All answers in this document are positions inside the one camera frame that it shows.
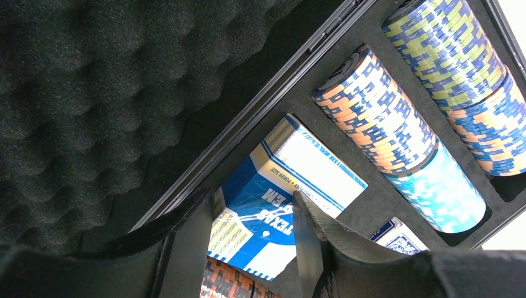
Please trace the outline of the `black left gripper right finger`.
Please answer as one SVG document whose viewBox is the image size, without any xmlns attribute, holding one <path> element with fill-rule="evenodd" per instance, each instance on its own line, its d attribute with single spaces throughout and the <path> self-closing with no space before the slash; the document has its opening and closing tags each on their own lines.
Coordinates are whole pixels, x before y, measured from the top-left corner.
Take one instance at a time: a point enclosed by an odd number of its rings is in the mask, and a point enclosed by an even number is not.
<svg viewBox="0 0 526 298">
<path fill-rule="evenodd" d="M 385 248 L 293 193 L 303 297 L 524 297 L 525 252 Z"/>
</svg>

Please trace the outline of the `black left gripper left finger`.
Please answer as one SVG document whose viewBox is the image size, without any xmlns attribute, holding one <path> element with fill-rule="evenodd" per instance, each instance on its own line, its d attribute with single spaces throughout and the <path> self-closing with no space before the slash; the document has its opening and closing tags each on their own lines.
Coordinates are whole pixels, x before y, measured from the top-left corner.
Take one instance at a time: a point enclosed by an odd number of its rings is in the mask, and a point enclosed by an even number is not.
<svg viewBox="0 0 526 298">
<path fill-rule="evenodd" d="M 2 297 L 198 297 L 213 222 L 213 191 L 106 243 L 57 256 L 1 248 Z"/>
</svg>

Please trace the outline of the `blue patterned card deck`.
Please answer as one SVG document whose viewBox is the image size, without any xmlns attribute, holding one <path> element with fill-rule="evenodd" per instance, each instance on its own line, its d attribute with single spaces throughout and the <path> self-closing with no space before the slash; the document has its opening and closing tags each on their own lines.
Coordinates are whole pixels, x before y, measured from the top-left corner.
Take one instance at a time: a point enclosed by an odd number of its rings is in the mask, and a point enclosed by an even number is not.
<svg viewBox="0 0 526 298">
<path fill-rule="evenodd" d="M 415 255 L 428 250 L 428 247 L 397 217 L 393 217 L 381 226 L 370 240 L 405 255 Z"/>
</svg>

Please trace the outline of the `blue striped card deck box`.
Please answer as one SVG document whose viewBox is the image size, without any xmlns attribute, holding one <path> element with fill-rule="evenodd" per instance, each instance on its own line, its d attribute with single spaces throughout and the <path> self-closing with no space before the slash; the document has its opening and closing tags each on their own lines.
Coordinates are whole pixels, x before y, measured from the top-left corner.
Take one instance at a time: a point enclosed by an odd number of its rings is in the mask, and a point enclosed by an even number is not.
<svg viewBox="0 0 526 298">
<path fill-rule="evenodd" d="M 266 280 L 296 257 L 293 193 L 338 217 L 367 183 L 297 118 L 285 115 L 218 188 L 207 254 Z"/>
</svg>

